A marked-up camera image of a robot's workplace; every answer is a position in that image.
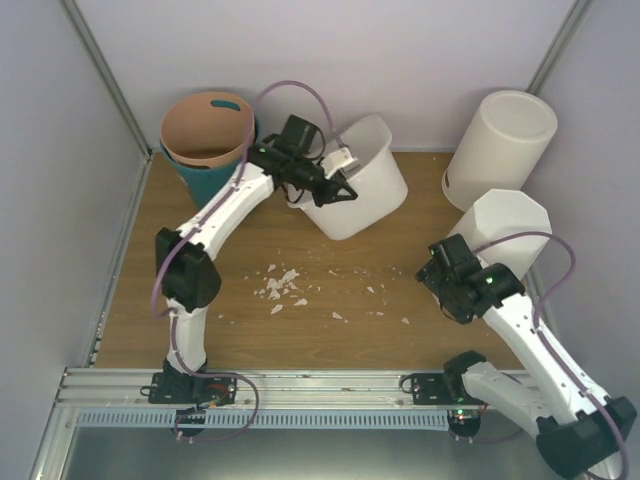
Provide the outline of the white faceted bin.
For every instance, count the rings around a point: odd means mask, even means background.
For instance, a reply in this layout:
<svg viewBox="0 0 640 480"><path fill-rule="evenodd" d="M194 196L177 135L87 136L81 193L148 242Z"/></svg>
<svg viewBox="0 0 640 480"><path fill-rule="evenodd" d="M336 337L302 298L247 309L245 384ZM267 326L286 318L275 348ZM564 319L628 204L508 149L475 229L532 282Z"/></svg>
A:
<svg viewBox="0 0 640 480"><path fill-rule="evenodd" d="M522 191L492 189L469 208L448 237L461 234L475 251L491 241L531 231L552 232L547 210ZM477 255L487 265L506 265L522 280L547 242L546 237L523 236Z"/></svg>

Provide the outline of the large white round bin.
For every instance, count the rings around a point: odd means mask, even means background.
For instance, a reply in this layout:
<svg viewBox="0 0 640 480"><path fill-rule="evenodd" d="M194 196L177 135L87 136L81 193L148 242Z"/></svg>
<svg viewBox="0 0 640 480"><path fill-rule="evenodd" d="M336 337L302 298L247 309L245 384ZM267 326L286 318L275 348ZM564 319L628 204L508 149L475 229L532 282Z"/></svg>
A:
<svg viewBox="0 0 640 480"><path fill-rule="evenodd" d="M461 211L492 189L523 187L558 129L553 109L516 90L480 103L445 173L442 190Z"/></svg>

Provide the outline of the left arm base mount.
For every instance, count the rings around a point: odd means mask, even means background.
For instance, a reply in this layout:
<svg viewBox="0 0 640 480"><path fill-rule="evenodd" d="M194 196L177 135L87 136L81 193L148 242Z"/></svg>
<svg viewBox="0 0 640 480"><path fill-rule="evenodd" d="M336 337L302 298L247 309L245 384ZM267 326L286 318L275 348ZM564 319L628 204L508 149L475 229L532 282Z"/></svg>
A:
<svg viewBox="0 0 640 480"><path fill-rule="evenodd" d="M170 370L154 373L140 394L151 404L223 406L235 403L235 389L235 379L203 379Z"/></svg>

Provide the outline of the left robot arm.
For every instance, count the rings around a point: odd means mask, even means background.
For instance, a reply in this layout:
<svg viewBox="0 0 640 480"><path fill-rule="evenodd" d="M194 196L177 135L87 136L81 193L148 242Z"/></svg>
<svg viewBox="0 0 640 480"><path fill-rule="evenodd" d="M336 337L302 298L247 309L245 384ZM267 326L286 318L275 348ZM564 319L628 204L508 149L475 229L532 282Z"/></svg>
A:
<svg viewBox="0 0 640 480"><path fill-rule="evenodd" d="M205 395L205 325L208 307L221 289L214 261L224 243L249 213L284 184L309 193L317 207L357 199L343 173L355 163L343 142L312 159L287 146L279 135L271 135L248 146L229 181L195 216L175 230L158 232L152 311L160 314L157 297L163 295L164 314L170 320L167 362L178 372L171 391L181 402L193 404Z"/></svg>

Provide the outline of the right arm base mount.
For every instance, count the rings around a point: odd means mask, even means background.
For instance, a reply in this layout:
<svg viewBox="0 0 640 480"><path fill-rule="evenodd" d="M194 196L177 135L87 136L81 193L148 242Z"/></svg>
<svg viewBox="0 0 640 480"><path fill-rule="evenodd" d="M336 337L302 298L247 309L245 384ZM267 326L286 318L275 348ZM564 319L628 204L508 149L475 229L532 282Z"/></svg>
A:
<svg viewBox="0 0 640 480"><path fill-rule="evenodd" d="M479 406L483 402L466 393L451 393L443 373L412 373L400 377L400 390L411 396L414 405Z"/></svg>

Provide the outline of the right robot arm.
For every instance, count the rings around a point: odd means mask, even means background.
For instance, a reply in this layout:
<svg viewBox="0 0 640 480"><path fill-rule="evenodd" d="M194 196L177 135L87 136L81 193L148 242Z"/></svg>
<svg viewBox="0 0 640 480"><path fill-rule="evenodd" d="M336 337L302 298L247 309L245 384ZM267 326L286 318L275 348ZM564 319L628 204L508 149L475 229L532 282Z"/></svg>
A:
<svg viewBox="0 0 640 480"><path fill-rule="evenodd" d="M472 398L494 407L531 436L558 476L627 479L626 440L637 410L612 397L571 357L541 318L548 296L533 301L503 263L479 258L455 234L430 245L431 259L416 274L444 314L459 324L483 320L506 343L538 390L532 392L475 351L445 366L443 393L451 403Z"/></svg>

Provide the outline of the white rectangular basin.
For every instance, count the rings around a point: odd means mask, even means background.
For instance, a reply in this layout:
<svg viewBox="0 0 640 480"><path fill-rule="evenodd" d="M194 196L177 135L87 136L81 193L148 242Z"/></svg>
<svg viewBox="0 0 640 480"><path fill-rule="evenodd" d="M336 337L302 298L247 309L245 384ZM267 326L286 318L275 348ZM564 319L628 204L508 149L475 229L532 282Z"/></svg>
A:
<svg viewBox="0 0 640 480"><path fill-rule="evenodd" d="M301 210L332 240L345 240L398 209L408 186L390 150L392 133L377 114L355 121L340 133L355 162L341 171L357 193L354 200L318 207L310 193L287 188L288 206Z"/></svg>

